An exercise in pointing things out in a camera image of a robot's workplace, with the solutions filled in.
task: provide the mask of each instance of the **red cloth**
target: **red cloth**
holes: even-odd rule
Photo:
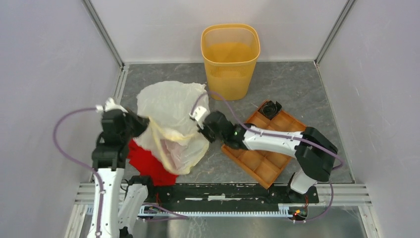
[[[128,144],[130,152],[128,153],[129,163],[135,167],[141,175],[152,177],[155,186],[174,185],[176,177],[165,170],[162,163],[157,160],[150,151],[144,150],[138,146],[134,140]]]

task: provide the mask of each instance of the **wooden tray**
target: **wooden tray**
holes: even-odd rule
[[[287,112],[281,110],[271,120],[260,113],[262,106],[268,102],[266,100],[250,116],[246,122],[263,129],[276,131],[304,131],[306,126],[292,117]],[[250,151],[234,150],[226,145],[222,146],[222,152],[232,159],[237,165],[258,181],[265,189],[268,189],[280,175],[292,157],[268,152],[268,151]]]

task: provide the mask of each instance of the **yellow wastebasket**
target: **yellow wastebasket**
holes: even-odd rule
[[[244,98],[260,51],[258,34],[249,25],[221,24],[204,30],[201,52],[209,90],[227,100]]]

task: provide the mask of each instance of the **gray mat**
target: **gray mat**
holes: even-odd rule
[[[137,110],[136,96],[146,86],[166,80],[184,83],[205,83],[206,73],[202,63],[183,64],[135,64],[130,65],[121,104]],[[317,128],[339,149],[344,158],[343,147],[337,126],[329,106],[325,90],[313,62],[259,62],[247,96],[230,102],[241,120],[246,120],[266,99],[278,101],[285,111],[306,124]],[[223,102],[210,100],[210,109],[219,110],[234,122]],[[221,143],[215,142],[191,173],[180,176],[177,182],[256,182],[239,166],[225,156]],[[124,178],[138,175],[138,171],[127,163]],[[276,182],[288,182],[292,173],[299,169],[292,160]],[[332,182],[352,182],[350,169],[345,165],[334,171]]]

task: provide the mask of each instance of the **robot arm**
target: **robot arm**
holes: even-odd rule
[[[101,192],[100,181],[95,179],[94,210],[87,237],[132,238],[132,229],[140,207],[148,196],[147,187],[133,176],[128,183],[120,210],[119,192],[128,155],[128,143],[147,129],[149,119],[139,117],[115,104],[113,99],[108,99],[104,106],[97,106],[97,111],[102,113],[103,132],[98,136],[96,148],[92,152],[92,167],[101,177],[104,189]]]
[[[318,181],[329,181],[335,158],[299,140],[311,141],[336,154],[337,148],[315,128],[282,132],[261,129],[246,123],[244,126],[248,129],[245,129],[240,124],[232,124],[223,113],[208,112],[204,107],[197,107],[190,117],[196,121],[199,132],[210,143],[219,139],[232,149],[264,150],[295,158],[301,169],[289,181],[290,196],[305,194]]]

